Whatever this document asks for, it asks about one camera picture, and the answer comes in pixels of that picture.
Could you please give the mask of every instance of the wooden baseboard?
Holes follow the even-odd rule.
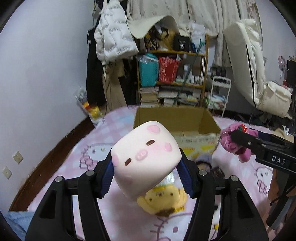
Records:
[[[9,211],[26,211],[39,191],[65,161],[68,153],[94,126],[89,118],[66,135],[35,168],[14,198]]]

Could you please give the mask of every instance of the black zipper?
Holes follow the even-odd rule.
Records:
[[[253,103],[254,106],[257,109],[257,106],[255,104],[255,86],[254,86],[254,80],[253,80],[253,75],[252,75],[252,69],[251,69],[251,62],[250,62],[250,56],[249,56],[249,51],[248,51],[248,46],[246,46],[247,49],[247,54],[248,54],[248,61],[249,61],[249,68],[250,68],[250,76],[251,76],[251,80],[252,80],[252,88],[253,88]]]

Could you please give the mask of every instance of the red plastic bag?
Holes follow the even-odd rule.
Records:
[[[158,61],[159,81],[162,83],[172,83],[173,81],[175,81],[180,61],[177,61],[169,57],[159,57]]]

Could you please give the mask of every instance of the screw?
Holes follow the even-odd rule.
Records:
[[[231,180],[233,180],[234,182],[237,182],[239,179],[237,176],[233,175],[231,176]]]
[[[86,172],[86,175],[88,175],[88,176],[92,176],[93,174],[94,174],[94,170],[88,170]]]
[[[58,176],[58,177],[55,178],[55,181],[57,183],[61,182],[62,180],[63,180],[63,177],[62,176]]]
[[[198,173],[200,175],[202,175],[202,176],[205,176],[207,174],[207,171],[206,170],[200,170]]]

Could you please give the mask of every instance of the open cardboard box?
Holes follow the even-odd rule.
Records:
[[[147,121],[160,122],[173,135],[189,160],[194,160],[200,153],[213,153],[218,145],[220,128],[206,108],[138,108],[133,127]]]

